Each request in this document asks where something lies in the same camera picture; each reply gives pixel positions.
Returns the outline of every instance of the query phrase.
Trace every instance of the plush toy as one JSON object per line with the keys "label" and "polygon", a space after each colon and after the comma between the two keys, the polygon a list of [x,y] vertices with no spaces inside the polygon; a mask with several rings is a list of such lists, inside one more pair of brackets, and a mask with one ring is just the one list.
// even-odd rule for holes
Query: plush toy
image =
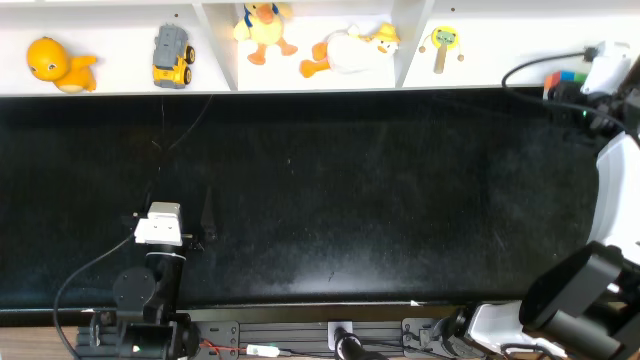
{"label": "plush toy", "polygon": [[291,7],[283,3],[246,3],[245,15],[233,30],[233,37],[238,41],[251,39],[258,44],[258,50],[249,55],[248,59],[256,65],[264,65],[267,46],[278,45],[282,55],[291,56],[298,48],[287,44],[282,38],[284,23],[280,15],[285,18],[293,16]]}
{"label": "plush toy", "polygon": [[393,57],[399,43],[396,28],[391,24],[382,24],[371,37],[361,36],[354,25],[348,31],[331,34],[327,42],[314,45],[315,61],[304,60],[300,72],[310,78],[318,71],[329,69],[342,74],[374,69]]}
{"label": "plush toy", "polygon": [[73,94],[96,89],[96,80],[90,65],[95,56],[71,56],[57,41],[43,37],[34,41],[27,50],[27,63],[31,73],[42,81],[51,81],[63,92]]}

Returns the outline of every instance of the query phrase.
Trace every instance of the duck with yellow hat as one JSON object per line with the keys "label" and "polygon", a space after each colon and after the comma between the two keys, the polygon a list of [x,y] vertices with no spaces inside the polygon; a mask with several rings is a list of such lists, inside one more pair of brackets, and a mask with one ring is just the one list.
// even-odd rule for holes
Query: duck with yellow hat
{"label": "duck with yellow hat", "polygon": [[400,39],[396,28],[388,23],[370,37],[360,35],[357,26],[347,31],[337,31],[326,42],[313,47],[313,60],[304,60],[300,64],[300,73],[310,78],[319,71],[333,70],[341,74],[372,70],[389,61]]}

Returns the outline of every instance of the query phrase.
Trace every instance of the black tabletop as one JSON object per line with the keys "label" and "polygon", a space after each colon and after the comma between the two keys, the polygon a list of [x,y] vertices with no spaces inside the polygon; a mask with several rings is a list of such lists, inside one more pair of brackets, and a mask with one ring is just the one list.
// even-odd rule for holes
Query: black tabletop
{"label": "black tabletop", "polygon": [[[235,95],[162,163],[207,96],[0,101],[0,308],[50,308],[152,198],[218,239],[189,254],[180,303],[518,298],[585,244],[597,149],[499,90]],[[112,304],[128,244],[63,307]]]}

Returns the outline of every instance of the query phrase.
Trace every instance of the toy truck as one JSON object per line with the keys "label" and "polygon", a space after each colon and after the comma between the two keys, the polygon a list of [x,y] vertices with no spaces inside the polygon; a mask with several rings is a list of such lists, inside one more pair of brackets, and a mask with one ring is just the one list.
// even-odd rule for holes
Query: toy truck
{"label": "toy truck", "polygon": [[170,89],[183,89],[191,82],[190,64],[196,51],[189,46],[187,32],[175,25],[163,25],[153,52],[153,83]]}

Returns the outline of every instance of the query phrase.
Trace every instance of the green toy face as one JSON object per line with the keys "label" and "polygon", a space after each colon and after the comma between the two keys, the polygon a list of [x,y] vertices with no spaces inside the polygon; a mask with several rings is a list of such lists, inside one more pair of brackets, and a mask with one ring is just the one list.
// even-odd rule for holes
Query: green toy face
{"label": "green toy face", "polygon": [[438,40],[440,44],[451,45],[456,41],[456,34],[450,33],[448,31],[438,30],[438,33],[436,34],[436,40]]}

